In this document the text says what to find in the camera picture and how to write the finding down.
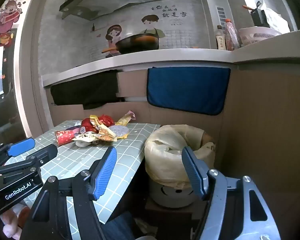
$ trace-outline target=blue fabric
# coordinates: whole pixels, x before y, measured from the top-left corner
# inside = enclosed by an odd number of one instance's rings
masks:
[[[157,107],[217,115],[226,99],[229,68],[149,68],[147,100]]]

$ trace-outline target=vent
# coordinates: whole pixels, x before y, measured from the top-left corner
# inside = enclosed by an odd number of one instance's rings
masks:
[[[225,30],[226,29],[226,14],[225,14],[225,9],[223,7],[217,7],[217,12],[218,12],[218,19],[220,22],[220,25],[222,26],[222,29]]]

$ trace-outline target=blue rubber fingertip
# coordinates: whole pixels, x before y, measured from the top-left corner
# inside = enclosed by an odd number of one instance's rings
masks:
[[[197,166],[194,164],[194,161],[190,156],[189,151],[192,150],[187,148],[188,147],[184,147],[182,150],[182,154],[181,154],[182,163],[186,169],[186,173],[188,175],[194,193],[202,199],[205,196],[203,190],[203,179],[197,169]]]
[[[13,144],[8,150],[8,155],[17,157],[18,155],[30,151],[35,146],[35,140],[33,138],[25,139],[21,142]]]
[[[117,150],[113,147],[96,178],[96,186],[93,192],[95,199],[99,199],[105,193],[116,162]]]

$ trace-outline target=wok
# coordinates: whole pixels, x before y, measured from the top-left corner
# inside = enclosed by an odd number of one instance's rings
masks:
[[[121,54],[127,54],[154,49],[159,49],[159,39],[157,35],[152,33],[141,33],[118,41],[115,46],[104,49],[102,53],[117,50]]]

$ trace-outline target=beige plastic bag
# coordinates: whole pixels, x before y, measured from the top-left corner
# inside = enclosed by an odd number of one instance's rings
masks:
[[[145,143],[146,172],[152,180],[176,189],[191,187],[181,152],[190,146],[198,159],[213,168],[215,145],[204,130],[186,124],[164,125]]]

